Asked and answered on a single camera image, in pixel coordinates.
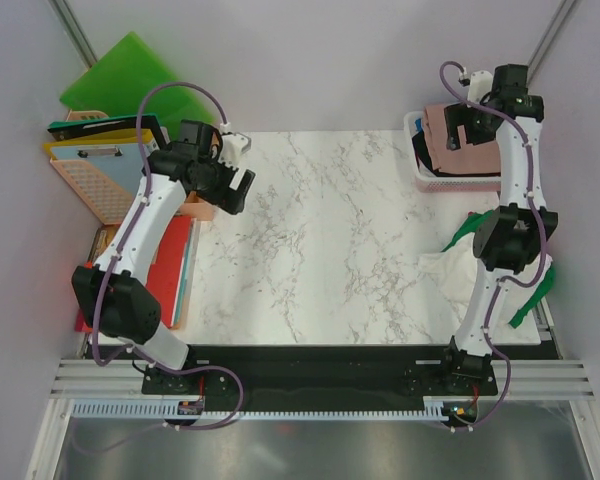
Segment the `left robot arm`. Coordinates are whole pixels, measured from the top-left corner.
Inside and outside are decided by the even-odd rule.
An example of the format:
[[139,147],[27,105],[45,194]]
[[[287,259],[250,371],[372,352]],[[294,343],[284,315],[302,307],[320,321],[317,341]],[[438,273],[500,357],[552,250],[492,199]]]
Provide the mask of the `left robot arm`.
[[238,167],[251,140],[230,130],[184,120],[166,147],[142,154],[138,191],[113,240],[92,266],[75,269],[71,284],[92,338],[116,339],[165,368],[165,382],[188,393],[199,382],[189,347],[161,320],[161,305],[146,283],[172,218],[190,194],[230,215],[244,210],[255,179]]

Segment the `white t shirt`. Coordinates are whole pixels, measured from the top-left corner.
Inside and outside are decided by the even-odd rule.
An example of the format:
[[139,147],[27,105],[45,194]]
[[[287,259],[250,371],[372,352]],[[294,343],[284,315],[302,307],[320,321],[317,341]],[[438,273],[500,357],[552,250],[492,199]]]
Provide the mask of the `white t shirt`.
[[[477,260],[473,256],[474,233],[460,237],[440,253],[423,254],[418,258],[419,270],[428,275],[441,295],[450,303],[459,321],[464,318],[476,282]],[[546,295],[552,280],[541,279],[531,288],[507,282],[509,292],[501,293],[504,306],[497,326],[508,324],[517,329],[529,311]]]

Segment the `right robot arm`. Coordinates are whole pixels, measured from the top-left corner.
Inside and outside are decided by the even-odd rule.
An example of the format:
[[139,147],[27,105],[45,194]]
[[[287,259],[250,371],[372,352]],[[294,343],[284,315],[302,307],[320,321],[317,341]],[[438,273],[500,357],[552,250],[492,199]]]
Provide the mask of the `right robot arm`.
[[547,243],[558,225],[541,187],[539,140],[544,102],[532,95],[525,65],[496,67],[486,94],[459,96],[446,107],[446,146],[457,150],[494,141],[500,156],[499,206],[477,229],[476,283],[468,310],[451,337],[436,376],[453,394],[494,394],[491,340],[510,286],[531,288],[547,266]]

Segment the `pink t shirt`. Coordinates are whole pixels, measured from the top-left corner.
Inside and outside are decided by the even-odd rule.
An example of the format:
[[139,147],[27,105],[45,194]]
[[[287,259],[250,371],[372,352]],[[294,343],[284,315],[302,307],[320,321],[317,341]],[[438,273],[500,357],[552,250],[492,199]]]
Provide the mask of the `pink t shirt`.
[[498,176],[500,155],[495,141],[469,144],[463,125],[458,127],[460,149],[447,148],[447,127],[443,104],[429,105],[423,110],[422,127],[434,173],[451,176]]

